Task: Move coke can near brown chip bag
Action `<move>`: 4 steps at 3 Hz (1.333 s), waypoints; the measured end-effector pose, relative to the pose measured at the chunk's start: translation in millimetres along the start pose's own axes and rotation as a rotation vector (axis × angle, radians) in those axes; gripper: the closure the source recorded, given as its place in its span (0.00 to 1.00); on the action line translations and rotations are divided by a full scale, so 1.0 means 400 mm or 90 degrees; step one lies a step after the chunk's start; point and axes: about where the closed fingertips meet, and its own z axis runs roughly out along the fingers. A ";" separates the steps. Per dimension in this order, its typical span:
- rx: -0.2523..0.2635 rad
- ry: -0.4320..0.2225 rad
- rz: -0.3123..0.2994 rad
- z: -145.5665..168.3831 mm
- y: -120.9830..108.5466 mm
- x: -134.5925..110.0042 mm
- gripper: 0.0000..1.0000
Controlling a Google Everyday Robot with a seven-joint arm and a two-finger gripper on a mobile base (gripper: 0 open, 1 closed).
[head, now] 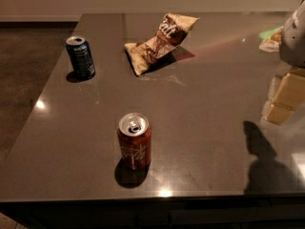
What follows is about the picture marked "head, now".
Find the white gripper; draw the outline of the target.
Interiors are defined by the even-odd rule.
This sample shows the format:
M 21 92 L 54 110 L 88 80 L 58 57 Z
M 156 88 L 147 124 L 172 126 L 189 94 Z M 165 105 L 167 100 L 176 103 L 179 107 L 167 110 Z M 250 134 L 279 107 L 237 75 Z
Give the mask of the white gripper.
M 263 107 L 262 118 L 276 125 L 284 123 L 305 100 L 305 0 L 286 20 L 280 39 L 280 58 L 295 67 L 281 79 L 274 103 Z

